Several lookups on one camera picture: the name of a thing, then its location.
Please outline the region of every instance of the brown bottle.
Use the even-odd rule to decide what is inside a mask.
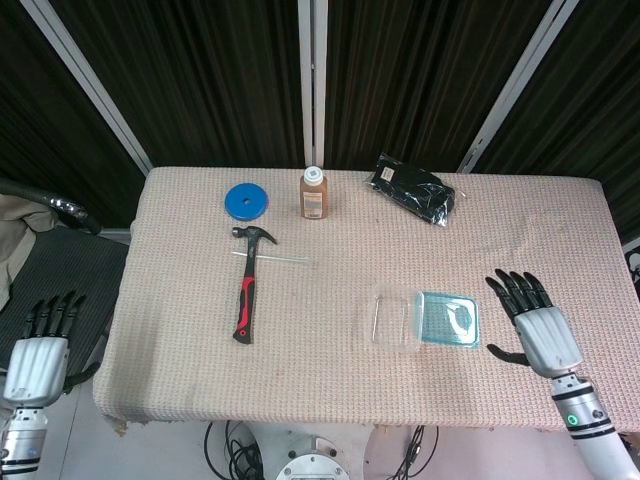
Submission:
[[[300,177],[300,211],[304,218],[311,219],[329,214],[327,178],[321,168],[308,167]]]

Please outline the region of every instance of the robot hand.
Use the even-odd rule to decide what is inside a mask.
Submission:
[[[496,270],[496,275],[504,286],[491,277],[487,283],[516,328],[524,353],[508,353],[493,344],[487,345],[489,351],[505,362],[531,366],[552,380],[552,398],[594,478],[640,480],[593,386],[574,373],[582,354],[562,312],[530,273]]]
[[[69,331],[84,297],[71,303],[74,292],[58,303],[41,300],[25,322],[22,338],[11,352],[4,399],[14,408],[2,435],[0,478],[32,479],[40,461],[47,432],[43,407],[62,393],[69,355]]]

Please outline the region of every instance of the gray chair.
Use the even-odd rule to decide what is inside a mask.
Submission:
[[[3,178],[0,194],[47,205],[71,227],[56,226],[36,234],[35,245],[11,285],[11,299],[0,312],[0,368],[8,368],[33,306],[41,299],[75,290],[77,295],[86,295],[86,300],[69,334],[68,389],[90,378],[99,367],[99,363],[87,363],[111,319],[128,247],[97,237],[100,224],[70,200]],[[91,234],[76,228],[86,228]]]

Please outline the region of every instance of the blue plastic lid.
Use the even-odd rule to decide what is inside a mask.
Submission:
[[[250,222],[264,213],[269,197],[260,185],[240,183],[227,193],[224,208],[229,215],[241,222]]]

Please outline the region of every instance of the beige textured tablecloth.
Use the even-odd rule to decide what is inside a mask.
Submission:
[[[363,183],[328,171],[331,213],[299,216],[301,171],[154,169],[132,232],[94,398],[133,421],[242,419],[561,428],[548,380],[485,348],[519,350],[485,283],[496,267],[531,271],[565,313],[589,376],[622,431],[640,431],[640,307],[598,183],[443,174],[464,191],[446,228],[428,225]],[[226,192],[255,182],[269,208],[259,253],[254,341],[231,337],[246,240]],[[386,353],[360,328],[379,282],[476,298],[477,349],[428,345]]]

